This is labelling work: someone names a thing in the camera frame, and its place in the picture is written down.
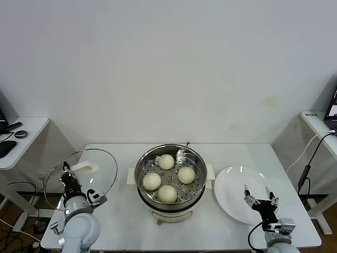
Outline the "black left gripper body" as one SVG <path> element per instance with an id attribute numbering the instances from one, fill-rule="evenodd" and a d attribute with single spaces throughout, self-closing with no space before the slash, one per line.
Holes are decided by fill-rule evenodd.
<path id="1" fill-rule="evenodd" d="M 61 182 L 64 184 L 64 194 L 66 197 L 81 193 L 81 185 L 73 176 L 62 176 Z"/>

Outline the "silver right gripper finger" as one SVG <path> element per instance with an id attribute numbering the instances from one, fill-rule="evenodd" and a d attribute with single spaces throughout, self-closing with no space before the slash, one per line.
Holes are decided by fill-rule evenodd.
<path id="1" fill-rule="evenodd" d="M 246 184 L 244 185 L 244 200 L 251 208 L 253 208 L 254 205 L 260 204 L 260 202 L 250 194 Z"/>
<path id="2" fill-rule="evenodd" d="M 274 195 L 274 193 L 269 190 L 268 187 L 265 187 L 265 189 L 266 189 L 266 192 L 267 192 L 267 194 L 269 196 L 269 200 L 271 202 L 272 209 L 273 209 L 273 211 L 275 211 L 278 208 L 278 206 L 279 206 L 279 198 L 277 198 Z"/>

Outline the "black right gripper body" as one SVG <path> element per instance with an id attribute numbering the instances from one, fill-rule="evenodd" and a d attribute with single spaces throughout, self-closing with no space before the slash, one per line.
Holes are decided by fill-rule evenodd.
<path id="1" fill-rule="evenodd" d="M 252 204 L 252 209 L 260 214 L 264 224 L 278 222 L 275 214 L 277 206 L 273 205 L 270 200 L 259 200 L 259 202 Z"/>

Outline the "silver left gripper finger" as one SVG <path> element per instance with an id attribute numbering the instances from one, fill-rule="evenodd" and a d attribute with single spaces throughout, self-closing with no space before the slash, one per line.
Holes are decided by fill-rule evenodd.
<path id="1" fill-rule="evenodd" d="M 70 166 L 70 164 L 67 161 L 63 162 L 63 167 L 62 167 L 62 175 L 68 175 L 68 176 L 75 176 L 75 166 Z"/>

